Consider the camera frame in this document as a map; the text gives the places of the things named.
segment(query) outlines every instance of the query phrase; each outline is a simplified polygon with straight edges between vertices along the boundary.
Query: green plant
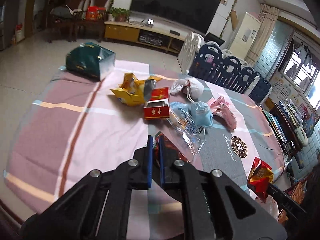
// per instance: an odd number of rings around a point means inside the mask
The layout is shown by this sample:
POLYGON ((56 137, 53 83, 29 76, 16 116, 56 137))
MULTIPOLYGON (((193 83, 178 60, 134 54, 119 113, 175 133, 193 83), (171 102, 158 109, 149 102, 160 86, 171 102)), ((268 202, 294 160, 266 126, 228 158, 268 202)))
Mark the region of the green plant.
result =
POLYGON ((130 16, 130 11, 124 8, 114 8, 112 7, 109 10, 109 13, 112 14, 113 18, 124 15, 126 18, 130 16))

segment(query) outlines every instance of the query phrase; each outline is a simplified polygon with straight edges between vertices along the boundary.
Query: pink wrapper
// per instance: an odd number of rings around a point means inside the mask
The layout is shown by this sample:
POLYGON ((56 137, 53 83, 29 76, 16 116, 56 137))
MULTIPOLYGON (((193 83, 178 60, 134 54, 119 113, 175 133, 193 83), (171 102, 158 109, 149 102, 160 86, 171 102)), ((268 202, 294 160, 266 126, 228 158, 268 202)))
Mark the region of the pink wrapper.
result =
POLYGON ((236 117, 229 108, 230 104, 225 101, 223 96, 220 96, 217 100, 209 99, 207 105, 210 107, 211 113, 222 117, 232 130, 237 128, 236 117))

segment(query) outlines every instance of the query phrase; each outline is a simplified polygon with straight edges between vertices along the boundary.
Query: round logo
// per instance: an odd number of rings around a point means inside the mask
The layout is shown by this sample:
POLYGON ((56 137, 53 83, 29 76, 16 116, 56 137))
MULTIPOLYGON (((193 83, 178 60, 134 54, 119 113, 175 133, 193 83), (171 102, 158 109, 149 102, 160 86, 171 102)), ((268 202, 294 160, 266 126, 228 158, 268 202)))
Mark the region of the round logo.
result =
POLYGON ((231 146, 233 151, 240 157, 245 158, 248 154, 248 149, 243 140, 237 136, 231 138, 231 146))

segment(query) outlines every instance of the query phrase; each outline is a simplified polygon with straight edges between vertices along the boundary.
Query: stack of books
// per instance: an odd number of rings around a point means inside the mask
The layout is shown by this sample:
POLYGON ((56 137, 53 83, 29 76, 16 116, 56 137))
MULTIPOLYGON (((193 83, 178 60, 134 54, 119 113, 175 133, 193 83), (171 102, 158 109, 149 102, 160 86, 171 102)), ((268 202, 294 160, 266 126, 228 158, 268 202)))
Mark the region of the stack of books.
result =
POLYGON ((284 116, 286 119, 291 122, 293 127, 298 127, 300 124, 302 124, 302 119, 300 118, 299 114, 295 110, 295 107, 292 106, 290 103, 282 103, 279 101, 279 108, 284 113, 284 116))
POLYGON ((282 128, 278 122, 277 117, 275 117, 274 115, 270 114, 265 110, 263 110, 263 112, 270 124, 270 127, 275 133, 277 139, 283 141, 284 143, 287 143, 287 138, 285 137, 284 132, 282 131, 282 128))

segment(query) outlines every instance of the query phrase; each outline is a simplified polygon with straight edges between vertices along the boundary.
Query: cabinet drawer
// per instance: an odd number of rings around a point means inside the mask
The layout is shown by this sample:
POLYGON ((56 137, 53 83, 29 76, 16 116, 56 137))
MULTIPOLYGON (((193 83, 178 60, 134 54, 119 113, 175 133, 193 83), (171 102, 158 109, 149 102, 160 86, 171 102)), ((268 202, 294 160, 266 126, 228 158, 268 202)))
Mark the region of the cabinet drawer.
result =
POLYGON ((105 37, 121 41, 137 41, 139 33, 140 30, 136 28, 117 25, 107 25, 105 37))

